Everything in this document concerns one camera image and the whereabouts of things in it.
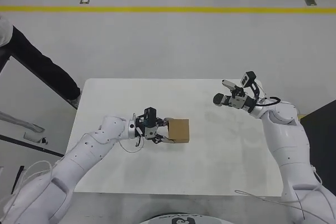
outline white table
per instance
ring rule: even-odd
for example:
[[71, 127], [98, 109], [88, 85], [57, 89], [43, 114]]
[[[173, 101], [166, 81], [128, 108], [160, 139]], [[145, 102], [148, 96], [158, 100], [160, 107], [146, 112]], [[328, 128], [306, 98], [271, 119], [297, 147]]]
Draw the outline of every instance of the white table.
[[[212, 100], [218, 92], [229, 94], [221, 80], [87, 80], [68, 149], [84, 133], [96, 130], [105, 115], [131, 118], [150, 106], [160, 118], [188, 118], [190, 142], [156, 145], [146, 141], [138, 153], [126, 153], [117, 144], [75, 191], [235, 195], [239, 189], [280, 196], [279, 168], [268, 151], [261, 121], [243, 110], [215, 106]], [[135, 142], [122, 143], [136, 150]]]

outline cable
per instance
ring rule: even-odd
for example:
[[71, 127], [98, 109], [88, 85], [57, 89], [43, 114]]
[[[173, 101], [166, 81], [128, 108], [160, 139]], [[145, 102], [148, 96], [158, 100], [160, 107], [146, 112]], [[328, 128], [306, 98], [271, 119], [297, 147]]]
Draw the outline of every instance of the cable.
[[[269, 98], [268, 95], [267, 95], [267, 93], [263, 90], [263, 88], [262, 88], [258, 83], [256, 83], [256, 85], [260, 88], [260, 90], [263, 92], [264, 97], [265, 97], [265, 98], [260, 98], [260, 99], [263, 100], [263, 99], [267, 99], [267, 98]], [[301, 113], [300, 113], [300, 110], [299, 110], [299, 109], [297, 108], [297, 106], [295, 106], [294, 104], [289, 103], [289, 102], [282, 102], [282, 101], [280, 101], [279, 103], [280, 103], [280, 104], [290, 104], [290, 105], [293, 105], [293, 106], [296, 108], [298, 114], [301, 114]]]
[[287, 207], [291, 207], [291, 208], [296, 208], [296, 209], [301, 210], [301, 211], [303, 211], [303, 212], [306, 212], [306, 213], [308, 213], [308, 214], [310, 214], [310, 215], [312, 215], [312, 216], [315, 216], [316, 218], [320, 219], [321, 221], [325, 222], [326, 224], [330, 224], [330, 223], [329, 223], [328, 221], [326, 221], [325, 219], [323, 219], [323, 218], [321, 218], [320, 216], [318, 216], [318, 215], [316, 215], [316, 214], [313, 214], [312, 212], [309, 212], [309, 211], [307, 211], [307, 210], [305, 210], [305, 209], [302, 209], [302, 208], [299, 208], [299, 207], [295, 207], [295, 206], [291, 206], [291, 205], [289, 205], [289, 204], [284, 204], [284, 203], [282, 203], [282, 202], [275, 202], [275, 201], [273, 201], [273, 200], [268, 200], [268, 199], [265, 199], [265, 198], [256, 196], [256, 195], [254, 195], [254, 194], [250, 194], [250, 193], [248, 193], [248, 192], [244, 192], [244, 191], [242, 191], [242, 190], [235, 190], [234, 192], [237, 193], [237, 194], [242, 194], [242, 195], [252, 196], [252, 197], [254, 197], [254, 198], [259, 198], [260, 200], [263, 200], [263, 201], [265, 201], [265, 202], [271, 202], [271, 203], [274, 203], [274, 204], [281, 204], [281, 205], [283, 205], [283, 206], [287, 206]]
[[275, 105], [275, 104], [278, 104], [279, 102], [281, 102], [281, 99], [277, 98], [276, 96], [271, 96], [269, 97], [269, 99], [273, 99], [273, 100], [276, 100], [275, 102], [272, 102], [271, 104], [256, 104], [255, 106], [272, 106], [272, 105]]
[[303, 200], [305, 200], [305, 198], [306, 198], [309, 194], [311, 194], [312, 192], [314, 192], [314, 191], [318, 190], [319, 188], [321, 188], [321, 187], [323, 186], [323, 180], [321, 179], [321, 177], [319, 176], [319, 174], [316, 173], [316, 170], [314, 170], [314, 174], [318, 177], [319, 182], [320, 182], [320, 184], [319, 184], [317, 187], [315, 187], [312, 191], [308, 192], [303, 198], [301, 198], [301, 199], [299, 199], [299, 200], [289, 200], [289, 201], [281, 202], [281, 203], [302, 202]]
[[19, 193], [20, 193], [20, 191], [21, 191], [21, 189], [22, 189], [22, 187], [23, 187], [23, 184], [29, 179], [29, 178], [31, 178], [32, 176], [34, 176], [34, 175], [36, 175], [36, 174], [39, 174], [39, 173], [42, 173], [42, 172], [46, 172], [47, 170], [44, 170], [44, 171], [40, 171], [40, 172], [36, 172], [36, 173], [34, 173], [34, 174], [32, 174], [32, 175], [30, 175], [28, 178], [24, 178], [25, 177], [25, 175], [27, 174], [27, 172], [33, 167], [33, 166], [35, 166], [36, 164], [39, 164], [39, 163], [41, 163], [41, 162], [46, 162], [48, 165], [49, 165], [49, 167], [50, 167], [50, 179], [49, 179], [49, 181], [48, 181], [48, 183], [47, 183], [47, 185], [46, 185], [46, 187], [44, 188], [44, 190], [31, 202], [31, 203], [29, 203], [27, 206], [26, 206], [26, 208], [17, 216], [17, 218], [16, 218], [16, 220], [14, 221], [14, 223], [16, 223], [16, 221], [21, 217], [21, 215], [31, 206], [31, 204], [34, 202], [34, 201], [36, 201], [41, 195], [42, 195], [42, 193], [46, 190], [46, 188], [50, 185], [50, 183], [51, 183], [51, 179], [52, 179], [52, 170], [53, 170], [53, 167], [52, 167], [52, 165], [50, 164], [50, 162], [48, 162], [48, 161], [46, 161], [46, 160], [41, 160], [41, 161], [38, 161], [38, 162], [35, 162], [34, 164], [32, 164], [26, 171], [25, 171], [25, 174], [23, 175], [23, 177], [22, 177], [22, 179], [21, 179], [21, 181], [20, 181], [20, 184], [19, 184], [19, 187], [18, 187], [18, 190], [17, 190], [17, 193], [15, 194], [15, 196], [14, 196], [14, 198], [13, 198], [13, 201], [12, 201], [12, 203], [10, 204], [10, 206], [9, 206], [9, 209], [7, 210], [7, 212], [4, 214], [4, 216], [2, 217], [2, 218], [0, 218], [0, 220], [1, 220], [1, 222], [6, 218], [6, 216], [7, 216], [7, 214], [9, 213], [9, 211], [10, 211], [10, 209], [12, 208], [12, 206], [14, 205], [14, 203], [15, 203], [15, 201], [16, 201], [16, 199], [17, 199], [17, 197], [18, 197], [18, 195], [19, 195]]
[[138, 150], [136, 150], [136, 151], [128, 151], [128, 150], [126, 150], [126, 149], [122, 146], [121, 141], [119, 140], [119, 138], [117, 139], [119, 145], [121, 146], [121, 148], [122, 148], [123, 150], [125, 150], [126, 152], [128, 152], [128, 153], [136, 153], [136, 152], [139, 152], [139, 151], [144, 147], [144, 137], [143, 137], [143, 136], [141, 135], [141, 133], [138, 131], [138, 129], [137, 129], [136, 126], [134, 126], [134, 128], [135, 128], [135, 130], [137, 131], [137, 133], [139, 134], [139, 136], [143, 139], [142, 146], [141, 146]]
[[296, 208], [296, 209], [301, 210], [301, 211], [303, 211], [303, 212], [306, 212], [306, 213], [308, 213], [308, 214], [310, 214], [310, 215], [312, 215], [312, 216], [315, 216], [316, 218], [322, 220], [323, 222], [325, 222], [325, 223], [327, 223], [327, 224], [330, 224], [328, 221], [324, 220], [323, 218], [321, 218], [320, 216], [318, 216], [318, 215], [316, 215], [316, 214], [313, 214], [312, 212], [309, 212], [309, 211], [304, 210], [304, 209], [299, 208], [299, 207], [291, 206], [291, 205], [289, 205], [289, 204], [284, 204], [284, 203], [302, 202], [303, 200], [305, 200], [305, 198], [306, 198], [309, 194], [311, 194], [312, 192], [314, 192], [314, 191], [316, 191], [316, 190], [318, 190], [319, 188], [322, 187], [322, 185], [323, 185], [323, 181], [322, 181], [321, 177], [317, 174], [317, 172], [316, 172], [316, 168], [314, 168], [313, 166], [312, 166], [312, 168], [313, 168], [314, 174], [318, 177], [318, 179], [319, 179], [319, 181], [320, 181], [320, 184], [319, 184], [316, 188], [314, 188], [312, 191], [308, 192], [308, 193], [307, 193], [302, 199], [300, 199], [300, 200], [290, 200], [290, 201], [286, 201], [286, 202], [276, 202], [276, 201], [273, 201], [273, 200], [268, 200], [268, 199], [265, 199], [265, 198], [256, 196], [256, 195], [254, 195], [254, 194], [250, 194], [250, 193], [248, 193], [248, 192], [244, 192], [244, 191], [242, 191], [242, 190], [235, 190], [234, 192], [237, 193], [237, 194], [242, 194], [242, 195], [247, 195], [247, 196], [252, 196], [252, 197], [255, 197], [255, 198], [259, 198], [259, 199], [261, 199], [261, 200], [263, 200], [263, 201], [266, 201], [266, 202], [271, 202], [271, 203], [281, 204], [281, 205], [283, 205], [283, 206], [287, 206], [287, 207], [291, 207], [291, 208]]
[[258, 84], [256, 83], [256, 85], [261, 89], [261, 91], [263, 92], [264, 96], [267, 97], [267, 93], [263, 90], [263, 88]]

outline shoe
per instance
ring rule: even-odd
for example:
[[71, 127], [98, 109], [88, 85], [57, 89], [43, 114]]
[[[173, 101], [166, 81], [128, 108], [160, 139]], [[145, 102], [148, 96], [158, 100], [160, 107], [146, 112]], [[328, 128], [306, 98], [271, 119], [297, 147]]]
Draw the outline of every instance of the shoe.
[[78, 98], [76, 98], [76, 99], [74, 99], [74, 100], [69, 100], [70, 103], [71, 103], [74, 107], [78, 108], [78, 104], [80, 104], [81, 96], [82, 96], [82, 90], [80, 91], [80, 95], [78, 96]]

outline black panel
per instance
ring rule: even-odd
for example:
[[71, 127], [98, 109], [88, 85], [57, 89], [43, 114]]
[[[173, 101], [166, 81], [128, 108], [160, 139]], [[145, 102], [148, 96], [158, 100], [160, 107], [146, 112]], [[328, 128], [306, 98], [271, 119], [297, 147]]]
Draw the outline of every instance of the black panel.
[[310, 161], [323, 185], [336, 195], [336, 100], [301, 119], [310, 141]]

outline white cable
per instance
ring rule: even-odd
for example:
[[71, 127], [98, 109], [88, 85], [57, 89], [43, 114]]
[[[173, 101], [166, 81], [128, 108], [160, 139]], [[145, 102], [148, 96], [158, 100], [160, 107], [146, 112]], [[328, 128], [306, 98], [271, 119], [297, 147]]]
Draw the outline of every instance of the white cable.
[[322, 179], [321, 179], [320, 176], [317, 174], [315, 168], [314, 168], [314, 167], [312, 167], [312, 168], [314, 169], [314, 173], [316, 174], [316, 176], [319, 178], [320, 184], [319, 184], [316, 188], [314, 188], [312, 191], [308, 192], [308, 193], [307, 193], [302, 199], [300, 199], [300, 200], [291, 200], [291, 201], [286, 201], [286, 202], [276, 202], [276, 201], [273, 201], [273, 200], [267, 200], [267, 199], [265, 199], [265, 198], [256, 196], [256, 195], [254, 195], [254, 194], [250, 194], [250, 193], [248, 193], [248, 192], [244, 192], [244, 191], [242, 191], [242, 190], [235, 190], [234, 192], [237, 193], [237, 194], [242, 194], [242, 195], [247, 195], [247, 196], [253, 196], [253, 197], [259, 198], [259, 199], [261, 199], [261, 200], [263, 200], [263, 201], [266, 201], [266, 202], [271, 202], [271, 203], [281, 204], [281, 205], [283, 205], [283, 206], [287, 206], [287, 207], [291, 207], [291, 208], [296, 208], [296, 209], [299, 209], [299, 210], [301, 210], [301, 211], [303, 211], [303, 212], [306, 212], [306, 213], [308, 213], [308, 214], [310, 214], [310, 215], [312, 215], [312, 216], [315, 216], [316, 218], [322, 220], [323, 222], [325, 222], [325, 223], [327, 223], [327, 224], [330, 224], [328, 221], [324, 220], [323, 218], [321, 218], [320, 216], [318, 216], [318, 215], [316, 215], [316, 214], [313, 214], [312, 212], [309, 212], [309, 211], [304, 210], [304, 209], [299, 208], [299, 207], [291, 206], [291, 205], [289, 205], [289, 204], [284, 204], [284, 203], [302, 202], [302, 201], [303, 201], [309, 194], [311, 194], [312, 192], [314, 192], [314, 191], [316, 191], [316, 190], [318, 190], [319, 188], [322, 187], [322, 185], [323, 185], [323, 181], [322, 181]]
[[258, 83], [256, 83], [256, 85], [261, 89], [261, 91], [263, 92], [263, 94], [264, 94], [265, 97], [268, 96], [268, 95], [266, 94], [266, 92], [263, 90], [263, 88], [262, 88]]
[[119, 138], [117, 139], [119, 145], [121, 146], [121, 148], [122, 148], [123, 150], [125, 150], [126, 152], [128, 152], [128, 153], [136, 153], [136, 152], [139, 152], [139, 151], [143, 148], [143, 146], [144, 146], [144, 138], [143, 138], [143, 136], [142, 136], [141, 133], [138, 131], [138, 129], [137, 129], [136, 126], [134, 126], [134, 128], [135, 128], [135, 130], [137, 131], [137, 133], [139, 134], [139, 136], [143, 139], [142, 146], [141, 146], [138, 150], [136, 150], [136, 151], [128, 151], [128, 150], [126, 150], [126, 149], [122, 146], [121, 141], [119, 140]]
[[259, 199], [261, 199], [261, 200], [263, 200], [263, 201], [265, 201], [265, 202], [271, 202], [271, 203], [274, 203], [274, 204], [281, 204], [281, 205], [283, 205], [283, 206], [287, 206], [287, 207], [291, 207], [291, 208], [296, 208], [296, 209], [301, 210], [301, 211], [303, 211], [303, 212], [306, 212], [306, 213], [308, 213], [308, 214], [310, 214], [310, 215], [312, 215], [312, 216], [315, 216], [316, 218], [320, 219], [321, 221], [323, 221], [323, 222], [325, 222], [325, 223], [327, 223], [327, 224], [330, 224], [330, 223], [329, 223], [328, 221], [326, 221], [325, 219], [323, 219], [323, 218], [321, 218], [320, 216], [318, 216], [318, 215], [316, 215], [316, 214], [313, 214], [312, 212], [309, 212], [309, 211], [307, 211], [307, 210], [305, 210], [305, 209], [302, 209], [302, 208], [299, 208], [299, 207], [295, 207], [295, 206], [291, 206], [291, 205], [289, 205], [289, 204], [284, 204], [284, 203], [282, 203], [282, 202], [276, 202], [276, 201], [273, 201], [273, 200], [268, 200], [268, 199], [265, 199], [265, 198], [256, 196], [256, 195], [254, 195], [254, 194], [250, 194], [250, 193], [248, 193], [248, 192], [244, 192], [244, 191], [242, 191], [242, 190], [235, 190], [234, 192], [237, 193], [237, 194], [242, 194], [242, 195], [247, 195], [247, 196], [252, 196], [252, 197], [255, 197], [255, 198], [259, 198]]
[[308, 192], [303, 198], [299, 199], [299, 200], [289, 200], [289, 201], [286, 201], [286, 202], [281, 202], [281, 203], [294, 203], [294, 202], [302, 202], [303, 200], [305, 200], [305, 198], [311, 194], [312, 192], [318, 190], [319, 188], [321, 188], [323, 186], [323, 180], [321, 179], [321, 177], [319, 176], [319, 174], [316, 173], [316, 171], [314, 170], [314, 174], [316, 174], [316, 176], [318, 177], [319, 179], [319, 182], [320, 184], [314, 188], [312, 191]]
[[19, 186], [18, 186], [17, 193], [15, 194], [15, 196], [14, 196], [14, 198], [13, 198], [13, 201], [12, 201], [12, 203], [11, 203], [10, 206], [9, 206], [9, 209], [8, 209], [7, 212], [4, 214], [4, 216], [0, 219], [1, 222], [6, 218], [7, 214], [9, 213], [9, 211], [10, 211], [10, 209], [12, 208], [13, 204], [15, 203], [15, 201], [16, 201], [16, 199], [17, 199], [17, 197], [18, 197], [18, 195], [19, 195], [19, 193], [20, 193], [20, 191], [21, 191], [21, 189], [22, 189], [22, 187], [23, 187], [23, 184], [24, 184], [29, 178], [31, 178], [32, 176], [47, 171], [47, 170], [45, 170], [45, 171], [36, 172], [36, 173], [30, 175], [28, 178], [25, 179], [25, 175], [27, 174], [27, 172], [28, 172], [33, 166], [35, 166], [36, 164], [39, 164], [39, 163], [41, 163], [41, 162], [46, 162], [46, 163], [49, 165], [49, 167], [50, 167], [50, 179], [49, 179], [49, 181], [48, 181], [46, 187], [44, 188], [44, 190], [43, 190], [43, 191], [42, 191], [42, 192], [41, 192], [41, 193], [40, 193], [40, 194], [39, 194], [39, 195], [38, 195], [38, 196], [37, 196], [37, 197], [36, 197], [30, 204], [28, 204], [28, 205], [26, 206], [26, 208], [25, 208], [25, 209], [24, 209], [24, 210], [17, 216], [17, 218], [16, 218], [16, 220], [14, 221], [14, 223], [16, 223], [16, 221], [17, 221], [17, 220], [21, 217], [21, 215], [27, 210], [27, 208], [29, 208], [29, 206], [30, 206], [34, 201], [36, 201], [36, 200], [42, 195], [42, 193], [45, 191], [45, 189], [50, 185], [50, 183], [51, 183], [51, 179], [52, 179], [52, 170], [53, 170], [52, 165], [50, 164], [50, 162], [48, 162], [48, 161], [46, 161], [46, 160], [41, 160], [41, 161], [38, 161], [38, 162], [35, 162], [34, 164], [32, 164], [32, 165], [25, 171], [25, 173], [24, 173], [24, 175], [23, 175], [23, 177], [22, 177], [22, 179], [21, 179], [21, 181], [20, 181], [20, 184], [19, 184]]

